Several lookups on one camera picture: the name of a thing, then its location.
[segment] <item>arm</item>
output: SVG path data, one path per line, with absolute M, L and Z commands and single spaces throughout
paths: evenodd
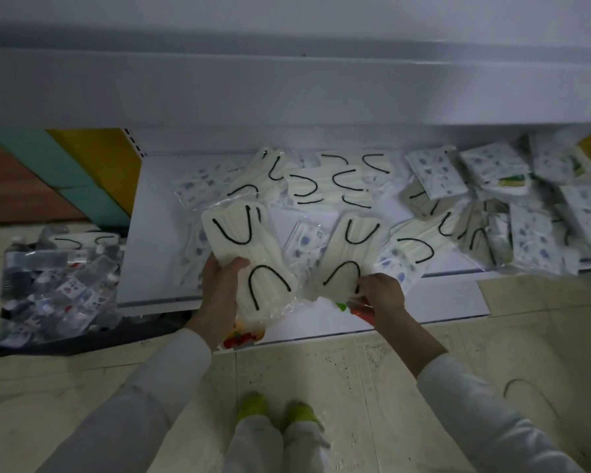
M 90 413 L 38 472 L 147 471 L 234 325 L 237 276 L 248 263 L 237 258 L 221 269 L 211 255 L 204 300 L 186 327 Z
M 359 285 L 374 308 L 376 330 L 418 380 L 427 404 L 479 473 L 582 473 L 409 315 L 396 279 L 374 274 L 359 279 Z

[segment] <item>left hand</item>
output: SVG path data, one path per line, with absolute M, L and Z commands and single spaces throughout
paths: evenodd
M 204 265 L 202 287 L 204 299 L 196 314 L 186 325 L 204 339 L 214 351 L 234 327 L 236 318 L 236 291 L 239 287 L 239 271 L 250 264 L 248 259 L 237 257 L 221 268 L 214 254 Z

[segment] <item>white pants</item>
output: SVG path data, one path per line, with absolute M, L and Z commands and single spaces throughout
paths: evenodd
M 252 415 L 234 430 L 222 473 L 327 473 L 330 443 L 317 423 L 298 421 L 284 437 L 264 415 Z

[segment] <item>white sleeve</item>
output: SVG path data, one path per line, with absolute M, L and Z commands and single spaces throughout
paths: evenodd
M 182 328 L 90 413 L 38 472 L 147 471 L 211 357 L 204 340 Z
M 425 367 L 418 390 L 478 473 L 583 473 L 451 354 Z

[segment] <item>shoe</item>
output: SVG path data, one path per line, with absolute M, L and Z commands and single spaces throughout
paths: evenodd
M 285 429 L 297 421 L 313 421 L 324 431 L 324 427 L 315 416 L 313 409 L 304 402 L 294 401 L 287 407 L 284 423 Z
M 267 399 L 257 392 L 248 395 L 241 401 L 241 406 L 239 406 L 239 410 L 236 414 L 236 422 L 238 423 L 244 418 L 252 415 L 269 416 Z

